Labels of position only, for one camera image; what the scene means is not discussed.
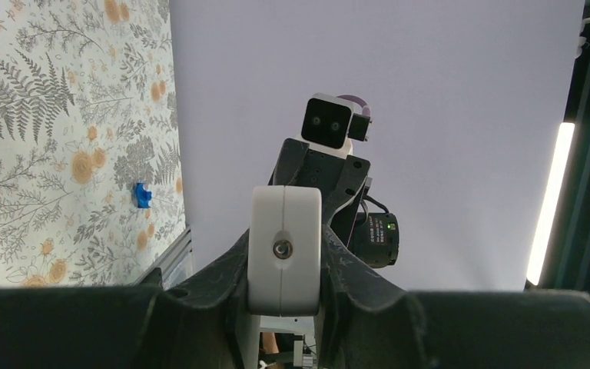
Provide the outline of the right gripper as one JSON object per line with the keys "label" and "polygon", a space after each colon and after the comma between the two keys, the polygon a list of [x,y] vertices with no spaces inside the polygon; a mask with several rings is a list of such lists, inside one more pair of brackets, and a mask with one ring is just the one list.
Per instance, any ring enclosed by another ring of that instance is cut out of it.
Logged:
{"label": "right gripper", "polygon": [[330,227],[352,227],[360,207],[359,196],[371,163],[349,155],[338,158],[295,138],[286,138],[270,176],[269,185],[300,185],[318,188],[323,200],[323,220]]}

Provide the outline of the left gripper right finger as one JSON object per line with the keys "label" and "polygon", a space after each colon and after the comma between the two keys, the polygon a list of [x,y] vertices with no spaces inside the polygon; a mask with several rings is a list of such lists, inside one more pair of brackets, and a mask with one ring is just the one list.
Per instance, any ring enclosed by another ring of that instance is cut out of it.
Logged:
{"label": "left gripper right finger", "polygon": [[404,291],[322,229],[322,368],[590,368],[577,291]]}

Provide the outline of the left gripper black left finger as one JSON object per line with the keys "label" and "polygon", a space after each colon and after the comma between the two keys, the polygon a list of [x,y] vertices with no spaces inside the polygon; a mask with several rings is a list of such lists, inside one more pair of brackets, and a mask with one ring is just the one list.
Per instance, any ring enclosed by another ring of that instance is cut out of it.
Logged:
{"label": "left gripper black left finger", "polygon": [[0,288],[0,368],[241,368],[243,234],[180,284]]}

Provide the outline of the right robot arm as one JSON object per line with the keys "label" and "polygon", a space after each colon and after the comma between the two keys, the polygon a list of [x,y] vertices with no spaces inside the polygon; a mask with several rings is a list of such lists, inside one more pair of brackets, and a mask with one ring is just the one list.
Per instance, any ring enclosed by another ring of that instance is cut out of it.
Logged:
{"label": "right robot arm", "polygon": [[395,214],[369,195],[369,169],[365,159],[340,158],[287,138],[268,184],[318,189],[323,224],[362,262],[378,269],[396,263],[399,225]]}

